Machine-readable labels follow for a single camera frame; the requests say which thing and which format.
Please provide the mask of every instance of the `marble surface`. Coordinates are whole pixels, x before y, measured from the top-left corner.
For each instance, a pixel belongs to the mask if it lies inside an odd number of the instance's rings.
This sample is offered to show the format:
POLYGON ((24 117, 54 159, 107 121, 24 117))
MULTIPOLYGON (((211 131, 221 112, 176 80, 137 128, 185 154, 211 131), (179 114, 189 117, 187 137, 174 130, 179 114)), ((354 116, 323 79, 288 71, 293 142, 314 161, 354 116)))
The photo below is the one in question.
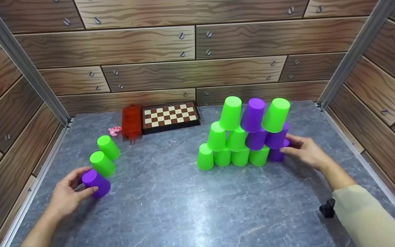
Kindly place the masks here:
MULTIPOLYGON (((200 126, 147 135, 133 145, 117 140, 122 152, 111 192, 84 201, 61 224, 53 246, 354 246, 337 219, 318 211, 331 197, 325 180, 298 161, 196 168, 199 144, 220 110, 200 107, 200 126)), ((313 102, 293 102, 287 122, 290 133, 312 137, 395 218, 394 206, 313 102)), ((120 123, 120 113, 76 117, 11 246, 32 228, 56 182, 89 165, 96 139, 120 123)))

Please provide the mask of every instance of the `black object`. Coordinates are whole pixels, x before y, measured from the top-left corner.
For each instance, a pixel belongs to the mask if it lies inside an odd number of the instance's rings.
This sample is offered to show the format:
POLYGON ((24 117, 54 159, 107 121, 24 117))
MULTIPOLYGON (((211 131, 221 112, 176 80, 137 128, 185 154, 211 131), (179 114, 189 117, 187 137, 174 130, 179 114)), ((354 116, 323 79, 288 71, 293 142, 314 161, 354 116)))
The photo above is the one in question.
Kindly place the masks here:
POLYGON ((323 214, 324 218, 331 219, 334 217, 334 204, 335 200, 330 198, 327 200, 326 204, 320 206, 320 212, 323 214))

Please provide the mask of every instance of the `sleeve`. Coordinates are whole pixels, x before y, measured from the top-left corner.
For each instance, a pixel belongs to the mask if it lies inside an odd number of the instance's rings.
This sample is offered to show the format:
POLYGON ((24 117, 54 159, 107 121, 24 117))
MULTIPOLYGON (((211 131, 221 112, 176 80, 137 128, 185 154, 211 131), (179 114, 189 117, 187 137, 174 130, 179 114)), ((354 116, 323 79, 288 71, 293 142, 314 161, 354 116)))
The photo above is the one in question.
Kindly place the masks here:
POLYGON ((358 247, 395 247, 395 220, 358 185, 333 192, 334 210, 358 247))

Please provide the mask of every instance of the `checkered board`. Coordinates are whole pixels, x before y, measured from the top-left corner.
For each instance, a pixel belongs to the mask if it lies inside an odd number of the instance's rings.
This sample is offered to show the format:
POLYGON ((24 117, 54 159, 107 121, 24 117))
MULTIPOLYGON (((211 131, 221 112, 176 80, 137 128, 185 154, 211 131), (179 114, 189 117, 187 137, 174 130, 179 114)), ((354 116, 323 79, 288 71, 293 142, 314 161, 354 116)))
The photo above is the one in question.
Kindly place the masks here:
POLYGON ((194 102, 161 105, 142 109, 143 133, 154 133, 200 125, 194 102))

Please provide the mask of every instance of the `pink toy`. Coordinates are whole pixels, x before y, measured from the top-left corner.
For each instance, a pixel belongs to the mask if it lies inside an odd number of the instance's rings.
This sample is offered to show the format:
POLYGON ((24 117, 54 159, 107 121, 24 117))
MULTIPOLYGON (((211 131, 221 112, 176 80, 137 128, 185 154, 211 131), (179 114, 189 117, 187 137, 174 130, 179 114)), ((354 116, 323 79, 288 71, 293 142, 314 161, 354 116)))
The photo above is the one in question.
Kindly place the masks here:
POLYGON ((114 128, 109 128, 108 131, 111 136, 117 136, 117 134, 121 131, 121 127, 115 126, 114 128))

